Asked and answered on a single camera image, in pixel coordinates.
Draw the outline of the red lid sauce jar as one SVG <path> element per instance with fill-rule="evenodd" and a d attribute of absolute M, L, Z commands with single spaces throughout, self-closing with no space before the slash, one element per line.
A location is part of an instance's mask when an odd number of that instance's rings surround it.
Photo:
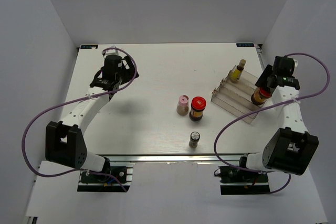
<path fill-rule="evenodd" d="M 206 108 L 206 100 L 203 97 L 194 97 L 191 101 L 191 110 L 189 117 L 192 121 L 200 121 Z"/>
<path fill-rule="evenodd" d="M 271 93 L 262 87 L 257 87 L 251 95 L 252 103 L 257 106 L 263 105 L 269 98 L 271 98 Z"/>

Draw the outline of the yellow oil bottle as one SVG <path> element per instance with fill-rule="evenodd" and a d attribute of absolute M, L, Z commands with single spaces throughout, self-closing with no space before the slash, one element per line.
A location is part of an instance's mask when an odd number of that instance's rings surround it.
<path fill-rule="evenodd" d="M 239 64 L 236 66 L 236 68 L 232 71 L 232 74 L 230 75 L 231 82 L 236 83 L 239 81 L 240 76 L 242 75 L 242 72 L 244 70 L 245 64 L 246 60 L 241 59 Z"/>

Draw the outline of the pink lid spice shaker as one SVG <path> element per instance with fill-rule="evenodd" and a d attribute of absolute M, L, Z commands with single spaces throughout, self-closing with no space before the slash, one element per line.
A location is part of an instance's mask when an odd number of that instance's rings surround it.
<path fill-rule="evenodd" d="M 185 116 L 189 111 L 189 98 L 187 95 L 182 95 L 178 99 L 178 104 L 176 107 L 176 111 L 179 115 Z"/>

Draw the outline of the black lid pepper shaker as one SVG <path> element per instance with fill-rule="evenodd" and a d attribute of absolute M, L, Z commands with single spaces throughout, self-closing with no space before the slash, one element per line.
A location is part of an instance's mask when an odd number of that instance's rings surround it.
<path fill-rule="evenodd" d="M 190 141 L 188 143 L 189 147 L 196 148 L 198 146 L 198 142 L 200 140 L 200 137 L 201 136 L 200 136 L 199 132 L 196 132 L 196 131 L 192 132 L 190 134 Z"/>

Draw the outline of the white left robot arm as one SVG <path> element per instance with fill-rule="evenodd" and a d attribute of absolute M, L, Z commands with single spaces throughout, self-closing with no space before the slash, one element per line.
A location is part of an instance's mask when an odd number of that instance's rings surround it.
<path fill-rule="evenodd" d="M 93 176 L 101 182 L 108 180 L 111 168 L 107 158 L 87 150 L 84 134 L 120 86 L 129 84 L 138 76 L 130 56 L 106 56 L 103 67 L 89 85 L 85 99 L 59 122 L 50 122 L 46 126 L 46 160 L 74 169 L 93 171 Z"/>

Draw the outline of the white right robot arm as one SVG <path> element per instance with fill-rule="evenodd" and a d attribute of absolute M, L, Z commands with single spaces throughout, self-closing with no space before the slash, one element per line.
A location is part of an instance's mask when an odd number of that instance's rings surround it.
<path fill-rule="evenodd" d="M 302 119 L 300 85 L 293 76 L 294 69 L 292 58 L 276 56 L 255 84 L 252 103 L 261 106 L 272 99 L 278 104 L 275 111 L 279 129 L 261 153 L 248 154 L 246 163 L 238 166 L 237 175 L 245 182 L 255 177 L 257 170 L 302 175 L 318 147 L 318 138 L 308 132 Z"/>

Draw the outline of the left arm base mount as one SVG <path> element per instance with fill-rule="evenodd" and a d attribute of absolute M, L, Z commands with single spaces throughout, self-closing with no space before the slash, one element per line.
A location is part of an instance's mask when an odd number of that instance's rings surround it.
<path fill-rule="evenodd" d="M 132 182 L 132 163 L 111 163 L 110 174 L 114 176 L 125 188 L 129 190 Z M 79 176 L 78 192 L 89 193 L 124 193 L 120 184 L 109 176 L 98 176 L 89 172 L 82 172 Z"/>

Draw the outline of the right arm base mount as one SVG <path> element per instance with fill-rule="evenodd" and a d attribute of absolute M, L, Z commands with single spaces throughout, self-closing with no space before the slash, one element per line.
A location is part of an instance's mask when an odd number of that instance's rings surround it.
<path fill-rule="evenodd" d="M 214 176 L 220 179 L 221 195 L 263 195 L 270 193 L 266 174 L 246 172 L 229 166 L 219 166 Z"/>

